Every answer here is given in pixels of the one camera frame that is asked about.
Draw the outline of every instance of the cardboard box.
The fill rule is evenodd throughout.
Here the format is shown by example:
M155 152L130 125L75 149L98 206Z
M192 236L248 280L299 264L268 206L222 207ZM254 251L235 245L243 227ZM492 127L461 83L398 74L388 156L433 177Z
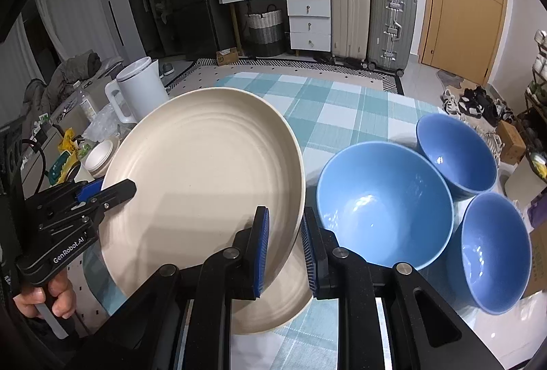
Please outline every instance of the cardboard box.
M530 242L532 243L532 272L522 297L547 290L547 223L530 233Z
M239 61L236 48L225 49L217 52L217 65L225 66Z
M509 165L516 165L526 153L526 145L517 128L502 120L496 128L496 132L502 139L502 143L505 143L499 156L500 160Z

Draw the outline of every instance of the blue checkered tablecloth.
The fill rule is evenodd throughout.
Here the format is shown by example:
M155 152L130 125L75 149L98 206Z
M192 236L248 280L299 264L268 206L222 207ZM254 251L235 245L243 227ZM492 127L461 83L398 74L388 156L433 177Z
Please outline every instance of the blue checkered tablecloth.
M252 92L285 116L303 154L306 204L314 209L319 174L335 153L370 140L390 140L414 147L418 119L442 112L401 95L307 77L240 72L223 78L217 85ZM98 245L86 252L84 272L95 297L109 314L114 313L125 297L111 280ZM337 301L313 300L292 322L272 332L234 336L232 367L335 369L337 318ZM384 352L389 362L388 346Z

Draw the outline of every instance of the wooden door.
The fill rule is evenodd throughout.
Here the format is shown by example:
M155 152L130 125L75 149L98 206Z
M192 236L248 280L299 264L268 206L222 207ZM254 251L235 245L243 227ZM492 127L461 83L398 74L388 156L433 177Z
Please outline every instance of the wooden door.
M504 17L504 0L432 0L422 63L483 84Z

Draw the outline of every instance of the blue bowl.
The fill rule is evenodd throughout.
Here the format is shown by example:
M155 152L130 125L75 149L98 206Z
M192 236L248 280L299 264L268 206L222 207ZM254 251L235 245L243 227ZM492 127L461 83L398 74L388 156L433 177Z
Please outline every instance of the blue bowl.
M504 196L475 197L446 254L450 286L461 302L498 315L522 297L532 266L530 237Z
M498 168L484 140L463 121L429 114L416 125L418 152L439 170L456 201L490 191Z
M433 262L448 243L453 203L439 172L412 149L354 144L332 157L317 184L323 226L366 261Z

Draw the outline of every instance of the human hand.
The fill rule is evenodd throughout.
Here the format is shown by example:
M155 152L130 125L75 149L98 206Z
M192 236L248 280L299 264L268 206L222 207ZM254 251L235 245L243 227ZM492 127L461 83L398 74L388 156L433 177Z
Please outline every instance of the human hand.
M51 311L57 317L68 319L76 310L76 293L72 289L72 283L68 280L67 270L64 269L48 282L48 291L57 300L54 302ZM13 298L15 305L26 317L40 317L36 304L45 303L45 292L43 288L24 286L21 294Z

